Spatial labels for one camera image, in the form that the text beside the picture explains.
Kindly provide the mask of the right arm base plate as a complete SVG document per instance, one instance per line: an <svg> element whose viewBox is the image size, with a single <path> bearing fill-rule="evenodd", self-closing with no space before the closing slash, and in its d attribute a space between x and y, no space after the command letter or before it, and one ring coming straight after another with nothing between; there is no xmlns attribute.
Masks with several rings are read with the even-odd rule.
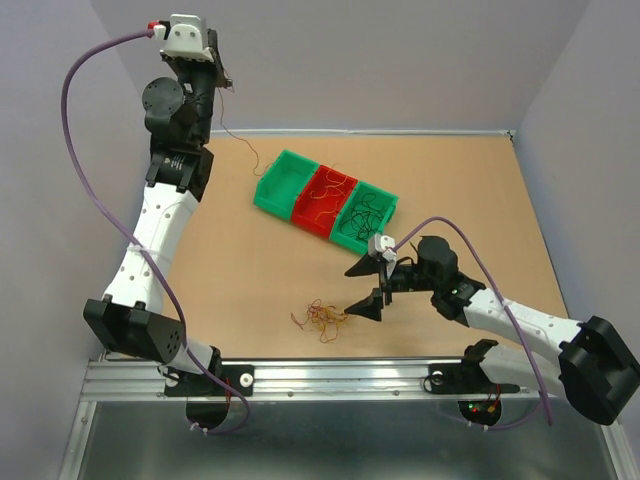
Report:
<svg viewBox="0 0 640 480"><path fill-rule="evenodd" d="M521 388L513 384L497 384L491 381L477 366L462 363L435 363L429 366L422 381L423 389L434 395L489 394L500 387L502 393L519 393Z"/></svg>

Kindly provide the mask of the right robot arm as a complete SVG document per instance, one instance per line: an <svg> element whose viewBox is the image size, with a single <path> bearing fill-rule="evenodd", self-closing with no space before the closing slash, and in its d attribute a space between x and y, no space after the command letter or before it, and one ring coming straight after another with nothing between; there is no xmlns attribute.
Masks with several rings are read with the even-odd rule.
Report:
<svg viewBox="0 0 640 480"><path fill-rule="evenodd" d="M393 238L374 235L367 253L346 271L348 277L379 280L365 299L346 308L347 314L380 321L394 294L428 292L445 319L521 346L477 342L465 351L458 372L432 375L433 392L471 393L493 385L544 388L583 417L610 425L638 390L639 362L608 320L566 319L500 299L459 270L456 253L442 237L422 237L415 259L399 258L394 246Z"/></svg>

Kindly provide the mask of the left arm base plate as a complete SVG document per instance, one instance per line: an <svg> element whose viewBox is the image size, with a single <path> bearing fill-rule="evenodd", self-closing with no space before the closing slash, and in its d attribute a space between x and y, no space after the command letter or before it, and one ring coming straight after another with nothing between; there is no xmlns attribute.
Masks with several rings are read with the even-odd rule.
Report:
<svg viewBox="0 0 640 480"><path fill-rule="evenodd" d="M229 391L204 374L182 372L172 367L158 368L164 377L164 395L173 397L220 397ZM220 380L244 397L253 395L255 367L252 364L224 364Z"/></svg>

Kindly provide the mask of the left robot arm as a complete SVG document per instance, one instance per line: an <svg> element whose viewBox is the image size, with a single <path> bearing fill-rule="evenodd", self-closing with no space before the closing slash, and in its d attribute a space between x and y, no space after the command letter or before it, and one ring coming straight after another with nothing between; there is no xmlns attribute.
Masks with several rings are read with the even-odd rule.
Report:
<svg viewBox="0 0 640 480"><path fill-rule="evenodd" d="M144 89L144 125L150 133L150 165L143 202L121 265L101 299L86 302L83 317L110 351L155 361L188 374L199 393L229 386L217 348L191 341L184 317L163 315L163 299L175 293L166 276L213 165L207 149L215 92L230 86L217 48L217 33L196 17L153 22L160 56L174 77Z"/></svg>

